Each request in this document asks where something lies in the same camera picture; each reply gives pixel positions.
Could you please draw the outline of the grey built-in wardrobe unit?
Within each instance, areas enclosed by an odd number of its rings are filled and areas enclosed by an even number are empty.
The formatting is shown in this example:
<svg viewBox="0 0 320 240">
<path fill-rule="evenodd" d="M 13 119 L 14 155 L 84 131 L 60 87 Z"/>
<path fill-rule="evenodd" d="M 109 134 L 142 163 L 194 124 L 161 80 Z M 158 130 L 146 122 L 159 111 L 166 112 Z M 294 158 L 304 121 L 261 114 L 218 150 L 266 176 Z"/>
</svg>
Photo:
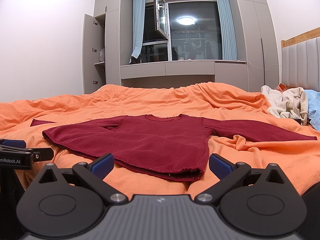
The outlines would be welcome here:
<svg viewBox="0 0 320 240">
<path fill-rule="evenodd" d="M 120 67 L 121 83 L 143 88 L 186 86 L 193 81 L 227 83 L 258 92 L 279 82 L 278 52 L 267 0 L 229 0 L 238 59 L 184 60 Z"/>
</svg>

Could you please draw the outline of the orange bed sheet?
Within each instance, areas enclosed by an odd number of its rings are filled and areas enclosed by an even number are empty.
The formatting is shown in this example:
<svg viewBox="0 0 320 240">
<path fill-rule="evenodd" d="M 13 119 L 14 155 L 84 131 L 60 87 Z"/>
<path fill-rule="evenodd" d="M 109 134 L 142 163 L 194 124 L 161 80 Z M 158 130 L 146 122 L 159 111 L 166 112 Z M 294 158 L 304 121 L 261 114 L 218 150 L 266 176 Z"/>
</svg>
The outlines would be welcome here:
<svg viewBox="0 0 320 240">
<path fill-rule="evenodd" d="M 268 114 L 269 101 L 224 83 L 200 83 L 170 89 L 127 88 L 105 85 L 92 94 L 60 95 L 39 100 L 1 103 L 1 138 L 24 140 L 28 147 L 48 147 L 42 131 L 57 125 L 120 115 L 152 114 L 217 120 L 247 119 L 266 122 L 308 136 L 319 136 L 309 126 Z M 248 142 L 212 136 L 209 150 L 235 163 L 253 168 L 278 164 L 296 190 L 303 194 L 319 182 L 319 141 Z"/>
</svg>

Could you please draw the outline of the window with open sash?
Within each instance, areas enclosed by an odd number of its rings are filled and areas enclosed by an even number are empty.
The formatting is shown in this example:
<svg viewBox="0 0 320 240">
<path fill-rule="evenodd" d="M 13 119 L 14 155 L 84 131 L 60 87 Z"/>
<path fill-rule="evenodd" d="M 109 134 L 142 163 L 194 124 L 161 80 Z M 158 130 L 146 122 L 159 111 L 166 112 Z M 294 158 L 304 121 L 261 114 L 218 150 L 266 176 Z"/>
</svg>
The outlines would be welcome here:
<svg viewBox="0 0 320 240">
<path fill-rule="evenodd" d="M 222 59 L 216 0 L 146 0 L 142 63 Z"/>
</svg>

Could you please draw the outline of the small black box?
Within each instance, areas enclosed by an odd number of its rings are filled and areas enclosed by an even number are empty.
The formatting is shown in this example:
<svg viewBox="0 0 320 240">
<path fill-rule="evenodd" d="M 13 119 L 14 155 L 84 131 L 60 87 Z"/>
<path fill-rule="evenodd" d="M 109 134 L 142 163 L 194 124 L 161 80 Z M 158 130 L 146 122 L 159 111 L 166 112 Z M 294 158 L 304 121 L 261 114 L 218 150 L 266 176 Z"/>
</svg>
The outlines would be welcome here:
<svg viewBox="0 0 320 240">
<path fill-rule="evenodd" d="M 300 125 L 302 125 L 302 120 L 300 119 L 294 119 L 297 123 L 299 123 Z"/>
</svg>

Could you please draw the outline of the dark red long-sleeve shirt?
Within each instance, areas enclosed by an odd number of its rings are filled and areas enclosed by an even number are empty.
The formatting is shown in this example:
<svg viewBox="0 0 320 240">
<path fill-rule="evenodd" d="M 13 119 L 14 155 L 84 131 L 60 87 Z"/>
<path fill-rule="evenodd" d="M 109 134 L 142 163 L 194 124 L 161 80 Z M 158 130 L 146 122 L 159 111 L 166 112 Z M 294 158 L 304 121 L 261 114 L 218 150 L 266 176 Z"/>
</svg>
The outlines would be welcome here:
<svg viewBox="0 0 320 240">
<path fill-rule="evenodd" d="M 180 114 L 116 116 L 54 126 L 48 142 L 87 158 L 107 153 L 128 170 L 175 182 L 197 181 L 209 159 L 210 136 L 251 142 L 307 141 L 309 136 L 254 120 L 215 120 Z"/>
</svg>

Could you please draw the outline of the left light blue curtain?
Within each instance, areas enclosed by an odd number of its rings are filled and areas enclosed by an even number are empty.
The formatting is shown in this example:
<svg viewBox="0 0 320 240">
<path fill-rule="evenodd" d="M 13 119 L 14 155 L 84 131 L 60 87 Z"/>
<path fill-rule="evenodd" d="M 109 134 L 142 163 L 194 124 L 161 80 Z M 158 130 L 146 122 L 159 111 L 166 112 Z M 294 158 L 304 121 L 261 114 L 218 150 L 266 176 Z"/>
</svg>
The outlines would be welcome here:
<svg viewBox="0 0 320 240">
<path fill-rule="evenodd" d="M 133 0 L 133 39 L 131 57 L 134 59 L 138 59 L 142 49 L 145 5 L 146 0 Z"/>
</svg>

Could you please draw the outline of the open grey wardrobe door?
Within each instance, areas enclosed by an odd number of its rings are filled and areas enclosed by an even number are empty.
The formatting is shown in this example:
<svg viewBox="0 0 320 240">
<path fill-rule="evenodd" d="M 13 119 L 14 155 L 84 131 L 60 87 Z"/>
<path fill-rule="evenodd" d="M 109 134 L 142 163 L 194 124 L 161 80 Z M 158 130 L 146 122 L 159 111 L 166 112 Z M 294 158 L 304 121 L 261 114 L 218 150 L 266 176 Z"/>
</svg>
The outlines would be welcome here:
<svg viewBox="0 0 320 240">
<path fill-rule="evenodd" d="M 99 40 L 99 26 L 95 24 L 95 18 L 87 14 L 84 15 L 84 35 L 83 35 L 83 79 L 84 93 L 91 94 L 97 90 L 99 85 L 99 74 L 95 67 L 97 61 L 97 51 Z"/>
</svg>

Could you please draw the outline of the cream white clothes pile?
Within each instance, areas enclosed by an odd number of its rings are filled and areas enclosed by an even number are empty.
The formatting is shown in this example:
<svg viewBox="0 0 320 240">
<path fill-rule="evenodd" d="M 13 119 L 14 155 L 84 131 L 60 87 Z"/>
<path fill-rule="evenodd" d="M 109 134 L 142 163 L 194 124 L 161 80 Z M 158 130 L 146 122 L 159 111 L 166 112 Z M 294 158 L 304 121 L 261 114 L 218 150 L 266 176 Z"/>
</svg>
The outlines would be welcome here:
<svg viewBox="0 0 320 240">
<path fill-rule="evenodd" d="M 270 107 L 267 112 L 276 118 L 300 119 L 302 125 L 308 123 L 308 98 L 302 87 L 290 88 L 284 92 L 272 89 L 267 85 L 261 87 Z"/>
</svg>

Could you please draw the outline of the grey padded headboard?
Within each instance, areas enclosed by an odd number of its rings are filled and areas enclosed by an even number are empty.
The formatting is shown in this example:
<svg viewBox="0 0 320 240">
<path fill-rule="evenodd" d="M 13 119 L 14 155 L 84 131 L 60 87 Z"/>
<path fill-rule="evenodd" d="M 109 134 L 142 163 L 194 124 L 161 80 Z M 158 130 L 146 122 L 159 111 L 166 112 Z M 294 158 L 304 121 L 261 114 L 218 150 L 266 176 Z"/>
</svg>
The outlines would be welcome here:
<svg viewBox="0 0 320 240">
<path fill-rule="evenodd" d="M 281 82 L 319 91 L 319 28 L 281 41 Z"/>
</svg>

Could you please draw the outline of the light blue garment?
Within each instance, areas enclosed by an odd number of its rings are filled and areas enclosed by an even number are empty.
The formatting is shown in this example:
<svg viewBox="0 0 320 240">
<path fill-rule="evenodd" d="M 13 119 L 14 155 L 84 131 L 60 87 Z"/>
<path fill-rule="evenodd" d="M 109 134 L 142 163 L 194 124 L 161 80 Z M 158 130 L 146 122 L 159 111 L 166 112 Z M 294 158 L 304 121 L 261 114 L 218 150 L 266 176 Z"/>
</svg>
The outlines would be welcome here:
<svg viewBox="0 0 320 240">
<path fill-rule="evenodd" d="M 311 126 L 320 131 L 320 92 L 312 89 L 305 89 L 308 98 L 308 120 Z"/>
</svg>

